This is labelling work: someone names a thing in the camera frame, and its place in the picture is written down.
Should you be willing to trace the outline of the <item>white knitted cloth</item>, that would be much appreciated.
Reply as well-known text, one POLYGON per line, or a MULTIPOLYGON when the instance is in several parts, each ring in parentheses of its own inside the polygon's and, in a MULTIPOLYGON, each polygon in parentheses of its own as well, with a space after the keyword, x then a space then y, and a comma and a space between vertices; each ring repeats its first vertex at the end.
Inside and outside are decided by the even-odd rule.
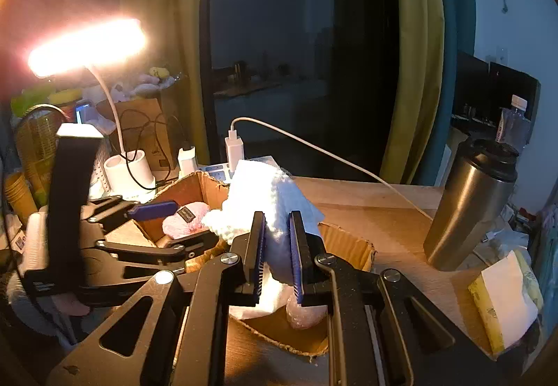
POLYGON ((293 294, 288 215, 302 214, 304 230, 319 235, 324 215, 313 206, 283 170, 259 161, 241 160, 231 180, 228 197, 220 209, 209 211, 202 223, 227 243, 251 229, 256 211, 265 215, 264 275, 259 303, 233 306, 238 320, 268 316, 287 303, 293 294))

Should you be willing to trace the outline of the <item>white desk lamp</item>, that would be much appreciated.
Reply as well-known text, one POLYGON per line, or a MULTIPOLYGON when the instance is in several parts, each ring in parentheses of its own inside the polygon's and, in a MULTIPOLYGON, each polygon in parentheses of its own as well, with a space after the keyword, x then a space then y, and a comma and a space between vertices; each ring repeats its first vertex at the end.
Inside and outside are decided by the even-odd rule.
POLYGON ((102 88, 116 126, 119 152, 128 161, 123 132, 111 91, 100 74, 102 67, 121 65, 146 47, 146 34, 140 21, 113 17, 77 30, 65 31, 35 47, 28 55, 28 66, 39 78, 86 68, 102 88))

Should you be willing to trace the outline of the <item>pink yarn ball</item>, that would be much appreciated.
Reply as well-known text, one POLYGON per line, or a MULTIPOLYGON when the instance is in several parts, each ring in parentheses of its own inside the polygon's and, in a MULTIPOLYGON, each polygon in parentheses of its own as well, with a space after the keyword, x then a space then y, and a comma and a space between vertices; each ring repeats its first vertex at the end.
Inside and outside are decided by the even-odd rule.
POLYGON ((207 229, 202 220, 209 210, 207 203, 187 203, 163 220, 163 233, 169 238, 179 239, 202 232, 207 229))

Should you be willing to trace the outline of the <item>crumpled clear plastic wrap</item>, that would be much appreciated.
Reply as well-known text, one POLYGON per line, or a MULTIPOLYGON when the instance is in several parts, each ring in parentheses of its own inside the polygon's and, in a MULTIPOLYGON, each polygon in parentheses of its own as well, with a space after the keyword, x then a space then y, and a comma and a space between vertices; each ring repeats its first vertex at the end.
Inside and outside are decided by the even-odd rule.
POLYGON ((296 330, 310 329, 326 316, 327 306, 301 306, 294 295, 287 299, 287 321, 296 330))

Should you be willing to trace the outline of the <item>brown paper bag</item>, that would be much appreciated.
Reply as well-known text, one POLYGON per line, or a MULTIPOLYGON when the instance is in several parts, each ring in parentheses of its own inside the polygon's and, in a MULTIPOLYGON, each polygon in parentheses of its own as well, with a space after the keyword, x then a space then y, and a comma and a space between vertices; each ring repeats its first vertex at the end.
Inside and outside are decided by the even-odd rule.
POLYGON ((171 149, 166 117, 158 99, 133 99, 115 104, 123 144, 133 154, 142 150, 152 171, 169 171, 176 167, 171 149))

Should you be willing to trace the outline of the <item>yellow white tissue box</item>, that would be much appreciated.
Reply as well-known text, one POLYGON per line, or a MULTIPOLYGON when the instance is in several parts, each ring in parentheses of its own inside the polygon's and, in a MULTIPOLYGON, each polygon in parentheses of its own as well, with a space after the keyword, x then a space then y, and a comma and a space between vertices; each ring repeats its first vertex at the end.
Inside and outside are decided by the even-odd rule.
POLYGON ((534 272, 518 249, 483 270, 468 290, 495 358, 525 335, 544 306, 534 272))

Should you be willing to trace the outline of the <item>stainless steel tumbler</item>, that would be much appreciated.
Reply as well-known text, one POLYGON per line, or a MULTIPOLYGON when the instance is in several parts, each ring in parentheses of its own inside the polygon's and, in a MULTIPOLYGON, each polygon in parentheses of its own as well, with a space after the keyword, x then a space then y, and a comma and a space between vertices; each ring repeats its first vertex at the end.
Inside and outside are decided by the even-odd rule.
POLYGON ((459 144, 423 247, 430 266, 454 271, 501 213, 517 178, 517 150, 492 139, 459 144))

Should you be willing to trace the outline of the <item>plastic water bottle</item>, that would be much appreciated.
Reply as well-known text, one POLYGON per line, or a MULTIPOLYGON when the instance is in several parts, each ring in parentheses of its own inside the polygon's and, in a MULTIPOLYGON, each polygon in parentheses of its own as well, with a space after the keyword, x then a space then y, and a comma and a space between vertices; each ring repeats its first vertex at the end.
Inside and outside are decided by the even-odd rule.
POLYGON ((512 108, 503 108, 497 128, 496 141, 513 147, 522 154, 530 135, 530 121, 525 117, 528 102, 513 95, 512 108))

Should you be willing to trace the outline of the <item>dark monitor screen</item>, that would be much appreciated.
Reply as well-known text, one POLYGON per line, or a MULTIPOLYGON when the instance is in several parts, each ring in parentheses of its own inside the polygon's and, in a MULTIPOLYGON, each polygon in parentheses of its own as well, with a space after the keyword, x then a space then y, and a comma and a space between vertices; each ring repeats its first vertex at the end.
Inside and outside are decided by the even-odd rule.
POLYGON ((501 110, 511 108, 512 96, 527 101, 530 128, 538 110, 541 83, 529 74, 458 51, 450 125, 465 135, 494 138, 501 110))

